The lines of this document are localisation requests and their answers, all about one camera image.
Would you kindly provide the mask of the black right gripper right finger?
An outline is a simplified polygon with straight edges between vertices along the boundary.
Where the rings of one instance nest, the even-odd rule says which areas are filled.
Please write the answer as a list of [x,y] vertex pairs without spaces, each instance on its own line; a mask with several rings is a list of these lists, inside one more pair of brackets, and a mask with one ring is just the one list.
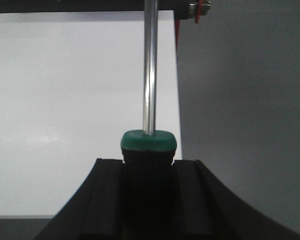
[[201,161],[176,160],[183,240],[300,240],[300,234],[257,211]]

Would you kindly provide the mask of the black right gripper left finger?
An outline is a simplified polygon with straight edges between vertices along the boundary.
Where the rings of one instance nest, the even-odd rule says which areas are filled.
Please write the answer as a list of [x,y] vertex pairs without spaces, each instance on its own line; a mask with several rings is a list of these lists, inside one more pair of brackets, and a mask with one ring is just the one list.
[[123,170],[122,160],[98,158],[82,185],[35,239],[121,239]]

